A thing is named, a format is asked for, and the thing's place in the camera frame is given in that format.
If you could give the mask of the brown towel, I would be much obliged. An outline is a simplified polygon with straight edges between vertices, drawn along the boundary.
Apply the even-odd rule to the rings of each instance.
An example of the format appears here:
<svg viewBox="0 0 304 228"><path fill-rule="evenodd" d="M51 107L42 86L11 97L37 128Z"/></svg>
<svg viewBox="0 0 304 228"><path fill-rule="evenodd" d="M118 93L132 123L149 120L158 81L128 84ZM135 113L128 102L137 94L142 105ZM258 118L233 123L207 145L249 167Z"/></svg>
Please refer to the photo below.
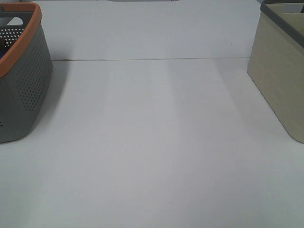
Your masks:
<svg viewBox="0 0 304 228"><path fill-rule="evenodd" d="M5 39L0 39L0 50L4 50L6 46L6 40Z"/></svg>

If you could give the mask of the grey perforated basket orange rim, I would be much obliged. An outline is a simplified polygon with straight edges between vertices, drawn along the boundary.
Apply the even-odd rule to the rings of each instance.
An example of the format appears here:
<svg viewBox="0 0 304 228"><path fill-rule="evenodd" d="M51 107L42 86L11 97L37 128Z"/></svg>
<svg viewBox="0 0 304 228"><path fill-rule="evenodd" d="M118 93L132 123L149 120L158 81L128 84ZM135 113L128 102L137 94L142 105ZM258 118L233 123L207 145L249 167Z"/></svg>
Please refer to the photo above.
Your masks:
<svg viewBox="0 0 304 228"><path fill-rule="evenodd" d="M0 28L7 50L0 59L0 141L7 143L25 137L32 129L48 91L53 64L38 4L1 3L0 17L22 21Z"/></svg>

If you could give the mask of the beige bin grey rim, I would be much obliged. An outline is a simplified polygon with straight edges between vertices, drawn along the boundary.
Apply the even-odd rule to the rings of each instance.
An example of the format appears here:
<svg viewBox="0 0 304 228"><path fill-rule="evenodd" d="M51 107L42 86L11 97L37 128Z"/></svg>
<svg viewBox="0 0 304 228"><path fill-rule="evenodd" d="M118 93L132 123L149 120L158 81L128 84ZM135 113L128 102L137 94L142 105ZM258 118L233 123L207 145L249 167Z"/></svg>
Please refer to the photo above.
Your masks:
<svg viewBox="0 0 304 228"><path fill-rule="evenodd" d="M286 132L304 141L304 2L265 0L247 73Z"/></svg>

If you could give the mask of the blue towel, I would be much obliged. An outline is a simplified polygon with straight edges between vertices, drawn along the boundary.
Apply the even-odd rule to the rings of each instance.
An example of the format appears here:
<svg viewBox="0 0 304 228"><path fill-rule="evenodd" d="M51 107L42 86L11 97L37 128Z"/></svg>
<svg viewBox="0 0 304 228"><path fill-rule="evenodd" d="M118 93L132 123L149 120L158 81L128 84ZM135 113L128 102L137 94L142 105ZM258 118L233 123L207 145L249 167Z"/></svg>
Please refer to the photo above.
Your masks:
<svg viewBox="0 0 304 228"><path fill-rule="evenodd" d="M0 58L2 58L7 53L7 50L1 49L0 50Z"/></svg>

